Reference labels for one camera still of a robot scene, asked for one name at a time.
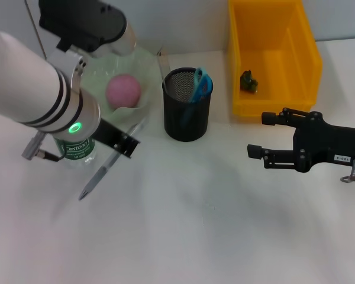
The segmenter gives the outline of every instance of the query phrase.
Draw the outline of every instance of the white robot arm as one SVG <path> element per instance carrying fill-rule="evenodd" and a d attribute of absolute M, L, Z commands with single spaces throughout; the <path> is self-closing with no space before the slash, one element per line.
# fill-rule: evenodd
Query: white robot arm
<path fill-rule="evenodd" d="M 0 32 L 0 114 L 39 130 L 23 153 L 31 160 L 46 134 L 66 141 L 88 137 L 130 157 L 138 141 L 101 118 L 95 98 L 80 88 L 86 58 L 130 54 L 134 33 L 124 14 L 96 0 L 40 0 L 40 26 L 61 38 L 45 61 Z"/>

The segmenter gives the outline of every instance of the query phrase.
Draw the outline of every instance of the bottle label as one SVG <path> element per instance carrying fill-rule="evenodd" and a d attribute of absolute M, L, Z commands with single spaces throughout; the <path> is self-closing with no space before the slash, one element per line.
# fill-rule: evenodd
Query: bottle label
<path fill-rule="evenodd" d="M 63 140 L 55 139 L 59 152 L 64 153 Z M 64 142 L 66 146 L 66 159 L 79 160 L 88 156 L 95 148 L 95 140 L 88 138 L 80 142 Z"/>

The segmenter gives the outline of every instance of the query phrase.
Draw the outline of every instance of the gray pen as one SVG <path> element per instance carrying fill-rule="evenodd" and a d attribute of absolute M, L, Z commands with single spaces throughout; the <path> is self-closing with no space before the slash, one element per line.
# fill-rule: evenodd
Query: gray pen
<path fill-rule="evenodd" d="M 143 118 L 141 122 L 132 126 L 127 131 L 127 134 L 129 134 L 130 136 L 137 134 L 144 127 L 145 121 L 146 119 Z M 79 196 L 79 200 L 82 200 L 84 197 L 89 195 L 95 189 L 96 185 L 102 180 L 102 178 L 106 175 L 106 173 L 109 172 L 110 168 L 114 165 L 114 163 L 118 160 L 120 156 L 121 154 L 119 154 L 119 152 L 114 151 L 109 156 L 109 158 L 107 158 L 105 163 L 98 169 L 98 171 L 94 174 L 92 179 L 86 184 L 82 193 Z"/>

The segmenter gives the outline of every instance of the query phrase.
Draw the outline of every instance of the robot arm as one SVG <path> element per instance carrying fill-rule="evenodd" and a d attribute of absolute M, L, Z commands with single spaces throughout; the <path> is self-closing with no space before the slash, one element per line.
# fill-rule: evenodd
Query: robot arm
<path fill-rule="evenodd" d="M 351 166 L 346 182 L 355 181 L 355 128 L 326 123 L 322 113 L 284 108 L 280 114 L 262 113 L 262 124 L 287 125 L 296 128 L 293 150 L 271 150 L 248 145 L 249 158 L 263 159 L 266 169 L 310 171 L 318 163 Z"/>
<path fill-rule="evenodd" d="M 101 118 L 95 98 L 80 88 L 86 58 L 130 54 L 135 37 L 124 14 L 95 0 L 40 0 L 40 25 L 61 38 L 45 61 L 0 32 L 0 114 L 66 141 L 92 137 L 127 157 L 138 141 Z M 27 159 L 44 135 L 28 145 Z"/>

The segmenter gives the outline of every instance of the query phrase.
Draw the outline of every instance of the white wall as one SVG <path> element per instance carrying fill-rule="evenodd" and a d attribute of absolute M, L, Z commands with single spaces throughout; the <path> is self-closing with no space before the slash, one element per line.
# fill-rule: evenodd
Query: white wall
<path fill-rule="evenodd" d="M 27 1 L 38 21 L 38 0 Z M 162 42 L 168 53 L 221 50 L 227 46 L 228 0 L 106 1 L 124 11 L 139 43 L 153 51 Z M 316 40 L 355 37 L 355 0 L 302 2 Z M 41 29 L 39 32 L 50 54 L 58 39 Z"/>
<path fill-rule="evenodd" d="M 355 38 L 355 0 L 302 0 L 316 40 Z"/>
<path fill-rule="evenodd" d="M 0 0 L 0 30 L 13 35 L 43 56 L 24 0 Z"/>

